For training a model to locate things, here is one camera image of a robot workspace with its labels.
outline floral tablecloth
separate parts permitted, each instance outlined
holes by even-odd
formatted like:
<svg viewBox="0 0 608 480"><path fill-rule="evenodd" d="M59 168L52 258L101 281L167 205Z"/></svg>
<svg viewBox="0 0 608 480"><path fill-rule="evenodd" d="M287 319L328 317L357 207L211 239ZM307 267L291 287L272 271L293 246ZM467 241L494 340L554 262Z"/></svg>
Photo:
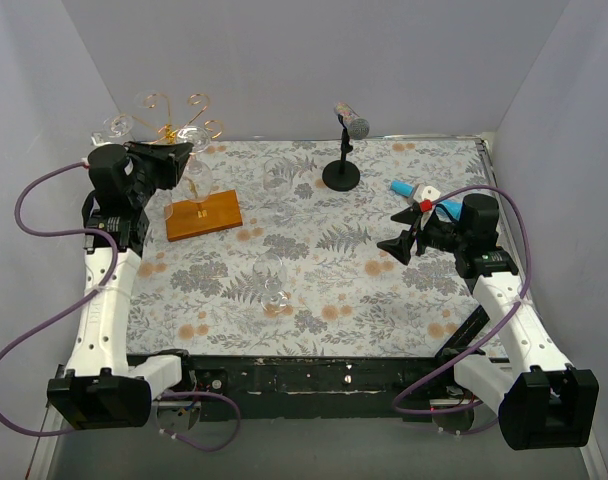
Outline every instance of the floral tablecloth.
<svg viewBox="0 0 608 480"><path fill-rule="evenodd" d="M288 158L290 215L276 222L262 189L262 165ZM147 207L151 228L133 290L128 350L164 348L207 355L430 356L477 302L453 256L432 249L408 267L376 247L403 228L389 217L406 208L393 180L442 192L487 183L472 140L355 142L362 173L347 193L328 189L322 170L338 141L217 142L201 154L214 191L235 189L244 226L169 243L160 199ZM279 315L260 306L251 266L272 251L288 268L291 305ZM503 355L499 341L487 347Z"/></svg>

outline round black base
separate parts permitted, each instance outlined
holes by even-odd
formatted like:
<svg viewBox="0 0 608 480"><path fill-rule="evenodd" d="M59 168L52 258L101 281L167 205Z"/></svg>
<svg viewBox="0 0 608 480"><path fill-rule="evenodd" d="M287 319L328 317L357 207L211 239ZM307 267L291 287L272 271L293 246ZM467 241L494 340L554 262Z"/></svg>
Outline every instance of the round black base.
<svg viewBox="0 0 608 480"><path fill-rule="evenodd" d="M322 180L331 190L348 192L360 183L360 171L353 163L346 162L344 173L340 173L340 160L335 160L324 168Z"/></svg>

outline wooden base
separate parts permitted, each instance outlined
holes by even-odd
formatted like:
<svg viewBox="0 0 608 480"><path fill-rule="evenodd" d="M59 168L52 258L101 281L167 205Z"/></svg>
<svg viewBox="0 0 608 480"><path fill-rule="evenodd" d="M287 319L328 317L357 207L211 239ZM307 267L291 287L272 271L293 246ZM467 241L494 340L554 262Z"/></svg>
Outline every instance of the wooden base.
<svg viewBox="0 0 608 480"><path fill-rule="evenodd" d="M173 204L173 215L166 220L169 242L241 227L242 213L235 190L216 193L202 203L185 200Z"/></svg>

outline blue tube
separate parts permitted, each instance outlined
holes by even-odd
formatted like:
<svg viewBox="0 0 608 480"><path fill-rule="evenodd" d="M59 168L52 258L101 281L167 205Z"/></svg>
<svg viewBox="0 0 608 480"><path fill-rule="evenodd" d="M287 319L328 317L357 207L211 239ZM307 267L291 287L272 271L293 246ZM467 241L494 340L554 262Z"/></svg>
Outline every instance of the blue tube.
<svg viewBox="0 0 608 480"><path fill-rule="evenodd" d="M395 193L402 195L406 198L410 197L413 193L413 187L411 187L410 185L403 183L403 182L398 182L397 180L394 180L393 183L391 183L391 190L393 190ZM444 205L444 207L446 207L446 210L448 210L448 213L450 213L451 215L453 215L453 217L455 217L456 220L460 219L460 214L462 213L462 204L459 202L453 202L452 200L444 200L443 202L440 202L442 205Z"/></svg>

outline wall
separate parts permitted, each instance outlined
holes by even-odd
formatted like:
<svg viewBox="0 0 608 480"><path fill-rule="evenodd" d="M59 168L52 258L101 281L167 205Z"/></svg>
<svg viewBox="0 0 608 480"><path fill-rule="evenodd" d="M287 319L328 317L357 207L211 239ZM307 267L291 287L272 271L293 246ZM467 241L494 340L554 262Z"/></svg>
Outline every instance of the wall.
<svg viewBox="0 0 608 480"><path fill-rule="evenodd" d="M44 240L13 221L31 180L79 161L89 133L114 114L93 62L59 0L0 0L0 348L68 306L83 289L82 239ZM35 227L79 226L90 182L71 172L29 197ZM0 408L39 429L46 382L70 354L77 315L17 348L0 365ZM0 478L24 478L35 440L0 424Z"/></svg>
<svg viewBox="0 0 608 480"><path fill-rule="evenodd" d="M118 107L206 92L230 140L495 131L568 0L63 2Z"/></svg>
<svg viewBox="0 0 608 480"><path fill-rule="evenodd" d="M533 245L547 328L600 382L608 467L608 0L571 0L495 138L498 182Z"/></svg>

